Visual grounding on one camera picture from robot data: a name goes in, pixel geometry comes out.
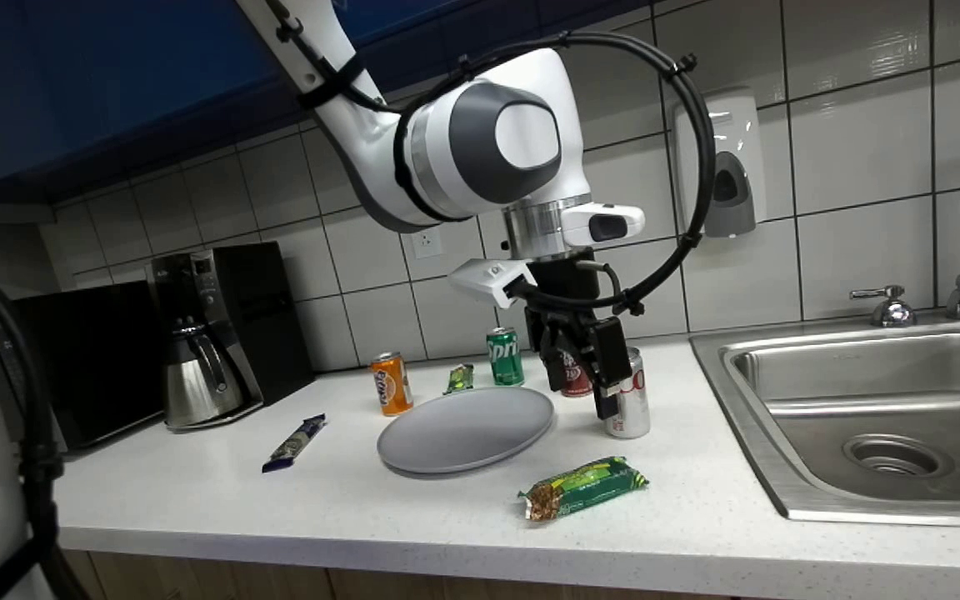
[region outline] microwave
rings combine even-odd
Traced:
[[[168,410],[168,328],[149,283],[15,299],[44,395],[56,449],[98,449]],[[23,435],[16,350],[0,334],[0,404],[15,440]]]

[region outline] green wrapper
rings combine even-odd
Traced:
[[[557,475],[550,482],[535,484],[525,500],[525,517],[535,523],[548,523],[566,513],[592,509],[630,490],[643,490],[648,476],[625,463],[625,456],[603,456],[585,463],[576,472]]]

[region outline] stainless steel sink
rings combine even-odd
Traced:
[[[960,324],[708,336],[693,350],[779,513],[960,523]]]

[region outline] black cable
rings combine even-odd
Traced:
[[[65,475],[65,460],[54,449],[54,415],[52,402],[39,388],[39,367],[33,350],[16,324],[9,296],[0,290],[0,328],[6,343],[15,343],[16,367],[20,367],[20,395],[23,395],[23,440],[20,440],[20,494],[23,513],[32,523],[32,542],[0,564],[0,597],[16,588],[16,582],[44,567],[52,590],[65,600],[87,600],[82,582],[68,567],[65,555],[56,552],[56,506],[54,506],[54,482]]]
[[[602,270],[612,277],[612,290],[613,290],[613,296],[616,296],[616,293],[619,293],[619,277],[616,277],[616,270],[613,270],[612,263],[603,263]]]

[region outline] coffee maker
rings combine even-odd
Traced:
[[[277,244],[160,257],[155,283],[174,348],[170,430],[233,423],[317,376]]]

